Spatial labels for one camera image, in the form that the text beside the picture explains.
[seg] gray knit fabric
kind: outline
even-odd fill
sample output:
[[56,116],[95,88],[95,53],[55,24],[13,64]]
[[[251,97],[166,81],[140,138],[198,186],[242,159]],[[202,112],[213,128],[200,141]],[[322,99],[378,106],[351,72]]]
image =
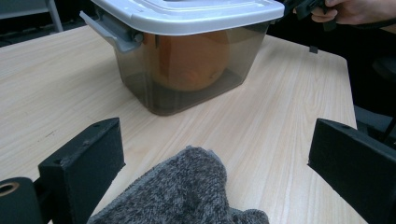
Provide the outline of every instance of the gray knit fabric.
[[230,208],[226,180],[213,151],[187,147],[139,177],[88,223],[269,223],[263,211]]

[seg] black chair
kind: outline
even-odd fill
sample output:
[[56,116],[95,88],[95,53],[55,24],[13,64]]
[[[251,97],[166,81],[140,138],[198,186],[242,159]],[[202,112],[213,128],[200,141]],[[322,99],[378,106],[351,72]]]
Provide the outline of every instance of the black chair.
[[[373,63],[374,70],[385,80],[396,84],[396,56],[385,56],[378,58]],[[396,114],[392,116],[392,120],[380,138],[382,142],[386,141],[396,125]]]

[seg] white lid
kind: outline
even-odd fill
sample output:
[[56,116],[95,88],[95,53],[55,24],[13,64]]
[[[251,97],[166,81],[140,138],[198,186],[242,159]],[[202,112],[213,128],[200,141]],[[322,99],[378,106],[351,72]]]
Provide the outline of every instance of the white lid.
[[273,0],[92,0],[132,28],[157,35],[192,35],[283,16]]

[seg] light wood surface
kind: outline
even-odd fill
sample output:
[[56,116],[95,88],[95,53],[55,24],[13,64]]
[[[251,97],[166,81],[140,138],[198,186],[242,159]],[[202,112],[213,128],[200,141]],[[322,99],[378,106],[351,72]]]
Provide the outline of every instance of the light wood surface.
[[188,145],[212,149],[231,207],[271,223],[365,223],[307,166],[317,118],[356,127],[347,63],[266,36],[245,83],[171,117],[123,86],[113,48],[89,27],[0,49],[0,179],[37,165],[89,125],[120,117],[126,166],[96,211]]

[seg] plastic container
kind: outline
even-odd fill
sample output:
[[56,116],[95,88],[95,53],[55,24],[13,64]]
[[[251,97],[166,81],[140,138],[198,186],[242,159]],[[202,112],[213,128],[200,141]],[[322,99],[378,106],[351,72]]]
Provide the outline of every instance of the plastic container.
[[115,50],[123,83],[172,115],[242,84],[284,7],[263,0],[93,0],[80,16]]

